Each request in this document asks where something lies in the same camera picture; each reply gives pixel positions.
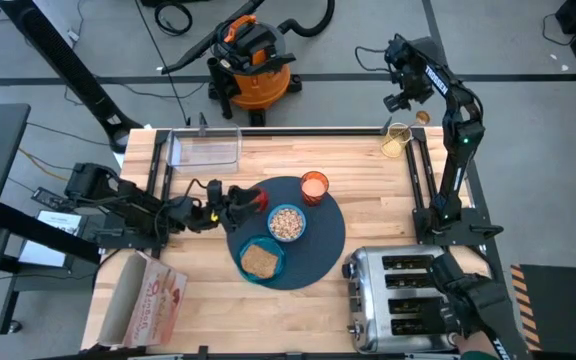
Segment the orange and black shop vacuum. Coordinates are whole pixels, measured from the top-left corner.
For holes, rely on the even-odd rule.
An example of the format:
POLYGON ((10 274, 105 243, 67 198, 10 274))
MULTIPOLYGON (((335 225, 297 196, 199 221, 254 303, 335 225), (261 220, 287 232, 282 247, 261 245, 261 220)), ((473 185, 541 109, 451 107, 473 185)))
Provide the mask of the orange and black shop vacuum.
POLYGON ((302 90, 301 78, 290 69, 296 57, 286 50, 284 35, 254 15, 217 27, 209 49, 208 96, 219 102, 225 119, 237 106, 248 112, 252 127, 263 127, 267 109, 284 95, 302 90))

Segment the pink strawberry yogurt cereal box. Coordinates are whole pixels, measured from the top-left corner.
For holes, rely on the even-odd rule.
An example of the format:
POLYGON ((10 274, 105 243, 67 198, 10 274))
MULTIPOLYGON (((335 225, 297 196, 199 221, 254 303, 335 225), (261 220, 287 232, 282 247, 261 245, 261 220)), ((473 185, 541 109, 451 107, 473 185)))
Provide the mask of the pink strawberry yogurt cereal box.
POLYGON ((142 252, 122 269, 101 326, 98 343, 125 348, 169 342, 187 276, 142 252))

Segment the white paper sheet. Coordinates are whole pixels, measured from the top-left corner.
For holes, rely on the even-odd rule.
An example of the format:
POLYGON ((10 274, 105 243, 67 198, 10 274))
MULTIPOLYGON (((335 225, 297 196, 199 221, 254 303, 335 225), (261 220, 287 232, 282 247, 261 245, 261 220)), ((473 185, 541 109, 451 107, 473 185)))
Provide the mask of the white paper sheet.
MULTIPOLYGON (((78 236, 82 233, 82 215, 41 210, 36 219, 70 235, 78 236)), ((66 269, 70 269, 73 263, 72 258, 65 253, 50 249, 31 240, 24 242, 19 261, 26 264, 66 269)))

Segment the black table mounting frame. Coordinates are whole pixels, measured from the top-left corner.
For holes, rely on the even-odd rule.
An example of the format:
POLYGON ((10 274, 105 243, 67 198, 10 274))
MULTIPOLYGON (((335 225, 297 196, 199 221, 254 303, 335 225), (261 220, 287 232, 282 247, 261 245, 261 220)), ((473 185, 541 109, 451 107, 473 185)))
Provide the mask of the black table mounting frame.
MULTIPOLYGON (((301 177, 319 171, 329 180, 329 194, 345 223, 344 251, 362 246, 413 245, 413 182, 406 155, 389 158, 381 151, 385 135, 378 127, 241 128, 242 154, 236 171, 185 174, 172 170, 170 197, 183 195, 192 178, 202 184, 218 179, 223 185, 249 188, 278 176, 301 177)), ((446 159, 440 127, 424 132, 437 183, 446 159)), ((146 186, 151 170, 156 130, 130 135, 122 177, 146 186)))

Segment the black vacuum wand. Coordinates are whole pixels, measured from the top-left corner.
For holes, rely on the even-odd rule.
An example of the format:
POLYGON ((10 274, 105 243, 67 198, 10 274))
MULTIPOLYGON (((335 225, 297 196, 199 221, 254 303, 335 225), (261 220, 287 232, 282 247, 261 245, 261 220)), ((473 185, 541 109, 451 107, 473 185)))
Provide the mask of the black vacuum wand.
POLYGON ((265 1, 266 0, 249 0, 239 9, 237 9, 233 14, 231 14, 226 20, 217 25, 215 29, 208 33, 201 41, 192 46, 176 63, 171 65, 164 65, 160 69, 160 74, 167 75, 172 72, 181 70, 185 66, 194 62, 196 59, 200 58, 210 48, 215 36, 222 27, 227 26, 228 24, 234 22, 244 15, 253 14, 256 9, 265 1))

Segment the person's hand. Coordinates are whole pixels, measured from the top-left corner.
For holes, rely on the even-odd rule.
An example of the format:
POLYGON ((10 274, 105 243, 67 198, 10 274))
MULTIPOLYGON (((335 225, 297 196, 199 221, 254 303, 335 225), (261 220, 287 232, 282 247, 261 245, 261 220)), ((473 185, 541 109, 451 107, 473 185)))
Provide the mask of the person's hand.
POLYGON ((483 332, 473 333, 469 337, 457 335, 454 341, 460 355, 467 351, 481 351, 498 357, 491 341, 483 332))

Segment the dark round woven placemat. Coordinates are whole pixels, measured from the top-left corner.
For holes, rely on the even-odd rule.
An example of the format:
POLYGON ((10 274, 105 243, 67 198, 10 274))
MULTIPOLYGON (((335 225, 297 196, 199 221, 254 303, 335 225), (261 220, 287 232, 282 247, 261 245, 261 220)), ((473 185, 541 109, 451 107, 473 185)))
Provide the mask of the dark round woven placemat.
POLYGON ((267 220, 272 210, 280 205, 294 205, 306 217, 305 231, 293 242, 278 244, 284 253, 284 266, 275 278, 261 284, 276 290, 295 290, 317 282, 335 265, 345 245, 345 223, 339 205, 329 193, 319 205, 306 205, 298 177, 269 178, 258 186, 268 194, 268 207, 227 235, 233 261, 239 261, 251 238, 270 235, 267 220))

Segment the orange glass of juice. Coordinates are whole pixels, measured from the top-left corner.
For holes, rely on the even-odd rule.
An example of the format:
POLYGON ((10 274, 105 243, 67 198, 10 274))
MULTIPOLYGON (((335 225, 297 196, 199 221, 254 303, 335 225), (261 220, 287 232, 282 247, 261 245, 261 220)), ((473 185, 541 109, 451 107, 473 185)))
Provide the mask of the orange glass of juice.
POLYGON ((328 192, 328 178, 321 172, 309 171, 301 177, 301 194, 308 206, 317 206, 328 192))

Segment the teal glass plate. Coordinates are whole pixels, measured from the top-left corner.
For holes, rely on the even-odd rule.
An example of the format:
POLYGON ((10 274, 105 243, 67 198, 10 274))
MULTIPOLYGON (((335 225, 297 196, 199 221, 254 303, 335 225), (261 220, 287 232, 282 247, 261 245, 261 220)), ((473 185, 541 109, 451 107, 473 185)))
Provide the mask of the teal glass plate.
POLYGON ((279 243, 267 236, 251 237, 240 249, 237 265, 248 281, 269 284, 277 280, 286 264, 286 255, 279 243))

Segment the beige cereal loops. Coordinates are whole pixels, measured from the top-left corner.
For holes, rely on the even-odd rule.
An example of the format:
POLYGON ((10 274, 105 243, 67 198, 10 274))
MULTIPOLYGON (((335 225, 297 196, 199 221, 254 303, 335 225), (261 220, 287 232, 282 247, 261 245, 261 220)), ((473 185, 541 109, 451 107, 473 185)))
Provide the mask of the beige cereal loops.
POLYGON ((292 208, 282 208, 278 210, 270 221, 270 230, 279 240, 296 240, 304 227, 302 216, 297 210, 292 208))

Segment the red orange apple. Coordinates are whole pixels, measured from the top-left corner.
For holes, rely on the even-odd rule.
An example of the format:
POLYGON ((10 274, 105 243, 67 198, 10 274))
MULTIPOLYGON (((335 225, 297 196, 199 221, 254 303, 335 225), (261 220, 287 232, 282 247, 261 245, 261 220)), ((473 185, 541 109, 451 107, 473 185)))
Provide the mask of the red orange apple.
POLYGON ((256 205, 255 212, 263 213, 268 206, 268 193, 264 188, 259 186, 255 186, 254 190, 257 192, 256 197, 252 201, 252 203, 256 205))

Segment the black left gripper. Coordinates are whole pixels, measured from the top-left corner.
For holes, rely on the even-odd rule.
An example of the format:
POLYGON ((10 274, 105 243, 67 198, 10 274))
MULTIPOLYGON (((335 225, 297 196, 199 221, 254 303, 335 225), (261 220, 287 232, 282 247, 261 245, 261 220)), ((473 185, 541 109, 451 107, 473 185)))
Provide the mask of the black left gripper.
POLYGON ((207 203, 204 209, 211 222, 219 223, 227 233, 236 231, 258 213, 259 204, 264 200, 263 190, 258 187, 244 189, 233 185, 229 187, 228 194, 224 193, 222 182, 217 179, 210 180, 205 190, 207 203))

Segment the orange patterned bowl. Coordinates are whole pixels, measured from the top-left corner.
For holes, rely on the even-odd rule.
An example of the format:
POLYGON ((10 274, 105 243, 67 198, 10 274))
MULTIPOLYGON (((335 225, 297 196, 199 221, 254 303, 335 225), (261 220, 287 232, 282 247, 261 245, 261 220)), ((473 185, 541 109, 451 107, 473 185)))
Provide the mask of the orange patterned bowl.
POLYGON ((299 239, 305 232, 306 225, 306 216, 302 210, 291 204, 277 206, 267 219, 270 234, 281 242, 293 242, 299 239))

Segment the brown toast slice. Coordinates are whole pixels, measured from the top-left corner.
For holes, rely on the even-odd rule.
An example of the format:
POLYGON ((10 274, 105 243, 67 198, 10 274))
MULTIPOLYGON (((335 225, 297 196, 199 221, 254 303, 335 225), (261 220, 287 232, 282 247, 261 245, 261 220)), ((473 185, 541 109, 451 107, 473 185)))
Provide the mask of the brown toast slice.
POLYGON ((241 257, 242 269, 257 278, 269 279, 275 275, 279 257, 258 245, 250 245, 241 257))

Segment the black hazard-striped mat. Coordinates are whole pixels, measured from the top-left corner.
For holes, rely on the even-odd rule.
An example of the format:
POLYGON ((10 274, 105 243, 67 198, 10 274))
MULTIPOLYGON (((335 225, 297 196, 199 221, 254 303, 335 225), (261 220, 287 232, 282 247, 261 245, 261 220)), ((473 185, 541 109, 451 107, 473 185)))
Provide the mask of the black hazard-striped mat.
POLYGON ((534 360, 576 360, 576 268, 510 267, 524 341, 534 360))

